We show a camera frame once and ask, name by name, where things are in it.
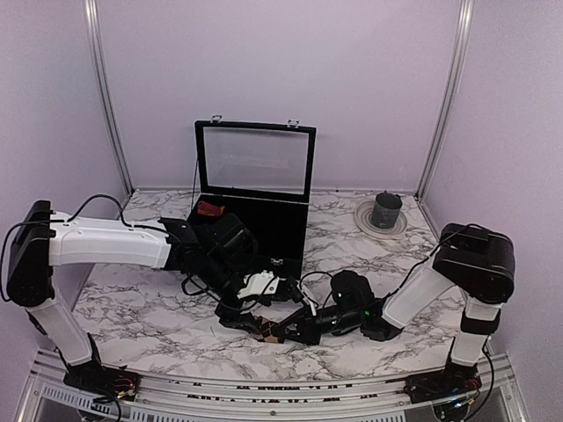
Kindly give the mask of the brown argyle sock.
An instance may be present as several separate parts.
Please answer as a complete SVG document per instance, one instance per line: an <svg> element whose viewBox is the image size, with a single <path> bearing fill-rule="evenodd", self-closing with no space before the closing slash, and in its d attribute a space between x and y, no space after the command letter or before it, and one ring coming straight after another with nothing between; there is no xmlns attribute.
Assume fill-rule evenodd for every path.
<svg viewBox="0 0 563 422"><path fill-rule="evenodd" d="M272 344L282 344L284 342L283 338L274 335L274 327L276 322L269 320L263 316L256 316L254 318L256 323L256 332L252 334L252 337L259 342L272 343Z"/></svg>

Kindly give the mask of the maroon striped sock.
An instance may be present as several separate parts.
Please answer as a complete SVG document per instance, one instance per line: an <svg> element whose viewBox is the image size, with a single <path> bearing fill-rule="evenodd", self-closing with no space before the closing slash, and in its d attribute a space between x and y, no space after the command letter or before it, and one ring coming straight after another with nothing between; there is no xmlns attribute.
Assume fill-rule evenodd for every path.
<svg viewBox="0 0 563 422"><path fill-rule="evenodd" d="M224 214L225 206L216 206L206 201L199 201L197 203L197 215L219 218Z"/></svg>

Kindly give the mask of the black display case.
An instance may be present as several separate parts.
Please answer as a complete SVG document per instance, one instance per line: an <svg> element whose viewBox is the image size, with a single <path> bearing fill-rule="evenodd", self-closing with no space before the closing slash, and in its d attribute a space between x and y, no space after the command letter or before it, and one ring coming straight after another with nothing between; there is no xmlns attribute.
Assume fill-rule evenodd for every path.
<svg viewBox="0 0 563 422"><path fill-rule="evenodd" d="M300 278L317 129L285 124L197 120L197 203L234 214L256 238L245 257L254 272Z"/></svg>

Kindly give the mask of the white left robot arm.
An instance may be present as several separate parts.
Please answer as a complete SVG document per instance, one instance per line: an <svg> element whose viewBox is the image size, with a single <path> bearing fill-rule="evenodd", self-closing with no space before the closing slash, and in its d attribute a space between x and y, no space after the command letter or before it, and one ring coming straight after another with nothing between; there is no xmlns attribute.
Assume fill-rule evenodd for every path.
<svg viewBox="0 0 563 422"><path fill-rule="evenodd" d="M256 334L260 327L238 293L245 286L257 241L234 215L208 222L160 218L150 223L81 218L55 212L38 200L24 221L6 233L1 252L1 297L26 309L56 345L65 381L92 392L117 395L136 386L137 374L102 364L85 332L52 284L56 266L130 264L199 278L217 301L222 325Z"/></svg>

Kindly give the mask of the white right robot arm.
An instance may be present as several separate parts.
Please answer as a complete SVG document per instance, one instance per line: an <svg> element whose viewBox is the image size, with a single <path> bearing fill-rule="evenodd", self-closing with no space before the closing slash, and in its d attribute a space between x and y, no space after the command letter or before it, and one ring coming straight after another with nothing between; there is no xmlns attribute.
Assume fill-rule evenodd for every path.
<svg viewBox="0 0 563 422"><path fill-rule="evenodd" d="M414 403L478 391L477 361L500 324L501 307L515 290L515 247L511 239L477 224L447 224L430 255L415 264L395 291L378 298L366 277L341 271L331 278L334 304L302 308L270 332L279 341L316 345L322 335L359 330L385 342L453 287L467 295L459 333L440 370L410 375L405 393Z"/></svg>

